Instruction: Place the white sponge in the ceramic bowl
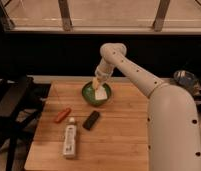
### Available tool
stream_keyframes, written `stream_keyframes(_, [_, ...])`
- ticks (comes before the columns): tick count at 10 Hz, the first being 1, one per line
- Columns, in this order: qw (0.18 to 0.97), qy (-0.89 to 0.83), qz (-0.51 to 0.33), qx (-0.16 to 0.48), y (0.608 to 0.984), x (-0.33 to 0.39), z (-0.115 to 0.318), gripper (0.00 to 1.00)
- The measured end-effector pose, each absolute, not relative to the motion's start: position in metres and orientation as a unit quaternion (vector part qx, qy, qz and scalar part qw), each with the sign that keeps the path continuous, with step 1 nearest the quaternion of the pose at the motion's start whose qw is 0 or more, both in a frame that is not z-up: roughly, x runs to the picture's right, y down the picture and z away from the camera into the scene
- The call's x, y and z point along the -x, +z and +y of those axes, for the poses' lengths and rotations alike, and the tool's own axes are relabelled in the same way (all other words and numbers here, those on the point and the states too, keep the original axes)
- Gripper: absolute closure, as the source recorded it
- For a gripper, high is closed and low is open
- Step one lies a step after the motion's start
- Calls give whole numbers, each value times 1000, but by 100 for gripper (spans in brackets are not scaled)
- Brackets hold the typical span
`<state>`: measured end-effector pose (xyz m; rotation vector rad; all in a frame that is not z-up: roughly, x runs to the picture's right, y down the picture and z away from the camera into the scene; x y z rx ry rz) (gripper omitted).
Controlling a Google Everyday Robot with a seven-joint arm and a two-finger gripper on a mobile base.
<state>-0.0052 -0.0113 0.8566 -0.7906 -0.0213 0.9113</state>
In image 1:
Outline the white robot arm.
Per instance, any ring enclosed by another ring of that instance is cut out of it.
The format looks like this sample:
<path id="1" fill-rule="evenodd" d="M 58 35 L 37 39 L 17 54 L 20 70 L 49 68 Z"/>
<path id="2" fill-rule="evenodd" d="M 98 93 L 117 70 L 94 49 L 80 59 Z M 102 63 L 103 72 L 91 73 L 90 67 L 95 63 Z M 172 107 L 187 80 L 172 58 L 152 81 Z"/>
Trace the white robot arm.
<path id="1" fill-rule="evenodd" d="M 201 135 L 191 94 L 126 58 L 122 43 L 105 43 L 94 85 L 119 69 L 148 99 L 149 171 L 201 171 Z"/>

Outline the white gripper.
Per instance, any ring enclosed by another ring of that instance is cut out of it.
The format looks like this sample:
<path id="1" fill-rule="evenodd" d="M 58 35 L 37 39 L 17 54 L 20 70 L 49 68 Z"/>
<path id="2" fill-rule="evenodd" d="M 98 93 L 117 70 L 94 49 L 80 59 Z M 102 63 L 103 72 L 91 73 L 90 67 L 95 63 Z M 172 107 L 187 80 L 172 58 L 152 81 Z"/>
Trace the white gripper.
<path id="1" fill-rule="evenodd" d="M 102 64 L 100 63 L 96 70 L 95 70 L 95 76 L 92 80 L 92 87 L 94 90 L 97 90 L 100 86 L 100 82 L 107 81 L 112 74 L 112 68 L 108 64 Z"/>

